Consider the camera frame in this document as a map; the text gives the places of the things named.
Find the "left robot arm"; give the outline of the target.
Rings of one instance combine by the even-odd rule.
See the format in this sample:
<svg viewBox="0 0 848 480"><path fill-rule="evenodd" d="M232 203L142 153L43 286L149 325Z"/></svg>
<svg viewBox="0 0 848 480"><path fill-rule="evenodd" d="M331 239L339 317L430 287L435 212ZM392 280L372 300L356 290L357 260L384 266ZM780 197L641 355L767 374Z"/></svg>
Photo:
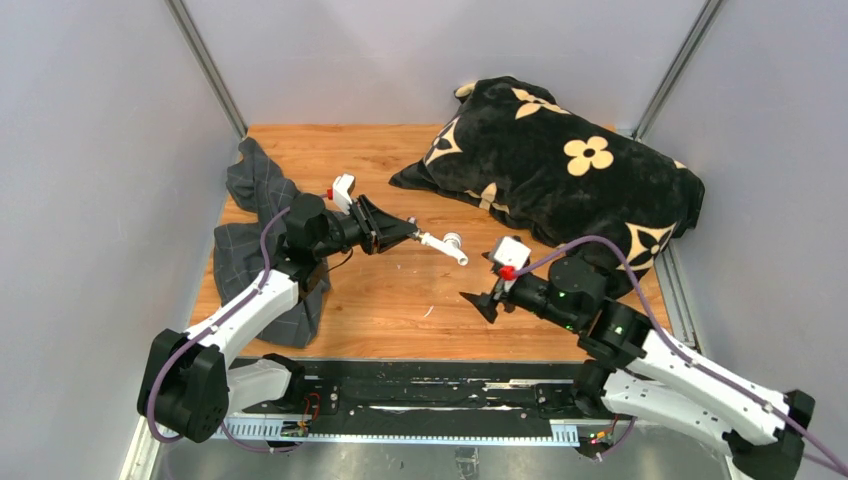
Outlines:
<svg viewBox="0 0 848 480"><path fill-rule="evenodd" d="M321 195L301 194L275 216L283 221L289 253L273 259L260 234L264 267L232 301L206 320L152 341L137 401L152 436L162 443L208 440L227 416L263 402L283 413L308 407L305 369L279 354L266 354L236 368L239 353L262 330L306 298L311 280L325 273L325 257L360 247L383 253L415 236L418 227L376 207L366 196L341 214Z"/></svg>

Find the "metal tee pipe fitting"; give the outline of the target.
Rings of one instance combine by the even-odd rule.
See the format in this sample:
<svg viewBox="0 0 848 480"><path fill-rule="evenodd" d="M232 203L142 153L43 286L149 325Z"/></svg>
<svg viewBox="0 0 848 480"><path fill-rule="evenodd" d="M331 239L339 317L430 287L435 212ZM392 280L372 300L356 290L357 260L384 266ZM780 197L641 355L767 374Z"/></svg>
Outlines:
<svg viewBox="0 0 848 480"><path fill-rule="evenodd" d="M415 230L409 234L409 238L420 242L424 231L418 225L417 218L414 216L410 216L407 218L407 222L415 227Z"/></svg>

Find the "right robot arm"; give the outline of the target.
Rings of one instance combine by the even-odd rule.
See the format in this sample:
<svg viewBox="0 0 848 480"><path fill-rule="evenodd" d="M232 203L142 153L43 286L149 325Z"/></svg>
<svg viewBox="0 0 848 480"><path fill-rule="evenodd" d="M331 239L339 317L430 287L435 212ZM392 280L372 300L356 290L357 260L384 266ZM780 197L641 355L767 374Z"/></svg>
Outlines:
<svg viewBox="0 0 848 480"><path fill-rule="evenodd" d="M488 321L520 308L578 337L589 358L571 388L582 415L623 414L683 433L728 457L752 479L793 479L804 458L799 430L814 399L780 392L723 368L669 339L639 311L605 295L586 262L556 260L547 278L500 278L488 294L465 293Z"/></svg>

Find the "white plastic water faucet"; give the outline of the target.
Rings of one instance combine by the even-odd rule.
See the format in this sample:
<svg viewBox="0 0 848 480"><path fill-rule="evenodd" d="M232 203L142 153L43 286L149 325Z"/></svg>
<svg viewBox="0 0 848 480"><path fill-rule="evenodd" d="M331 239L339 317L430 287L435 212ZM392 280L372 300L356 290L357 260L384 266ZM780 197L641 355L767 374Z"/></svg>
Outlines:
<svg viewBox="0 0 848 480"><path fill-rule="evenodd" d="M418 232L418 241L427 247L453 258L460 266L466 266L468 256L462 250L462 237L456 232L448 232L442 238L437 238L428 232Z"/></svg>

